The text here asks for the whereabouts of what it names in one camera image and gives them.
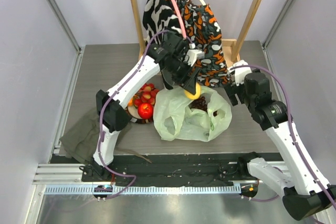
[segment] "black and white fabric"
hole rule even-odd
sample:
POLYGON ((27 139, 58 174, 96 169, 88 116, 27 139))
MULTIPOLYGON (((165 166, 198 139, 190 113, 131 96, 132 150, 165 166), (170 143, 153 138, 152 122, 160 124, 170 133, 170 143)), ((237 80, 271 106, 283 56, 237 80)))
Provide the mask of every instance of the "black and white fabric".
MULTIPOLYGON (((146 30, 148 42, 158 31, 169 29, 182 34, 180 23, 171 4, 166 0, 148 0, 142 18, 143 27, 146 30)), ((154 39, 155 43, 161 44, 163 35, 154 39)))

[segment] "wooden frame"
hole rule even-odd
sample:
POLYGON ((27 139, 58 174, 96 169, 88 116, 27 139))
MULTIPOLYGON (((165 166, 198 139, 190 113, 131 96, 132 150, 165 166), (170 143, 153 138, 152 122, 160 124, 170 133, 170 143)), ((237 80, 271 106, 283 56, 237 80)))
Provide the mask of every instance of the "wooden frame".
MULTIPOLYGON (((239 51, 244 43, 248 30, 252 24, 252 21, 258 11, 259 5, 261 0, 253 0, 247 16, 245 18, 243 27, 239 33, 238 39, 222 39, 222 46, 224 52, 224 58, 226 60, 226 64, 228 67, 231 67, 233 63, 240 61, 239 51)), ((138 1, 131 0, 132 10, 135 20, 136 32, 138 35, 139 45, 140 45, 140 52, 139 58, 142 56, 144 49, 145 49, 145 42, 142 35, 142 26, 140 20, 140 14, 138 9, 138 1)))

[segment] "grapes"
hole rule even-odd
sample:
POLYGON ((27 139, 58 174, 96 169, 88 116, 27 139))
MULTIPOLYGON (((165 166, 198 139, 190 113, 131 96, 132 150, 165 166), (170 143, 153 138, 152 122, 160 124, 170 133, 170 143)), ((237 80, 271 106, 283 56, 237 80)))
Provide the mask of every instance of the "grapes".
POLYGON ((203 110, 203 111, 207 112, 208 111, 208 105, 206 104, 205 97, 200 97, 200 98, 194 100, 190 104, 190 108, 191 109, 199 109, 199 110, 203 110))

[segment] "yellow fruit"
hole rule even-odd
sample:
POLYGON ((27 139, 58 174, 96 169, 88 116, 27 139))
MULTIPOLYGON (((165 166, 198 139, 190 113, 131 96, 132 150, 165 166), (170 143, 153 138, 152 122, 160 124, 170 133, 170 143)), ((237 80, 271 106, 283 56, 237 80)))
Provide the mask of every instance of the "yellow fruit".
POLYGON ((191 94, 191 93, 189 93, 186 90, 184 90, 184 94, 189 99, 196 100, 196 99, 200 98, 200 95, 201 95, 201 86, 198 83, 196 83, 196 93, 195 94, 191 94))
POLYGON ((133 106, 133 97, 132 97, 132 99, 128 102, 127 106, 133 106))

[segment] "green plastic bag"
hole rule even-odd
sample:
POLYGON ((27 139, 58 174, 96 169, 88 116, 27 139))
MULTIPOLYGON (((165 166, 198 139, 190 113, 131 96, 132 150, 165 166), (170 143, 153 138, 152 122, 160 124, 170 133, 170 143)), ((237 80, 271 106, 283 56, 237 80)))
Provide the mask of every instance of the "green plastic bag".
POLYGON ((217 91, 202 86, 202 95, 208 105, 207 112, 190 109, 193 100, 187 98, 184 90, 161 90, 157 93, 154 107, 154 126, 163 140, 199 140, 208 142, 218 137, 230 125, 232 119, 230 104, 217 91))

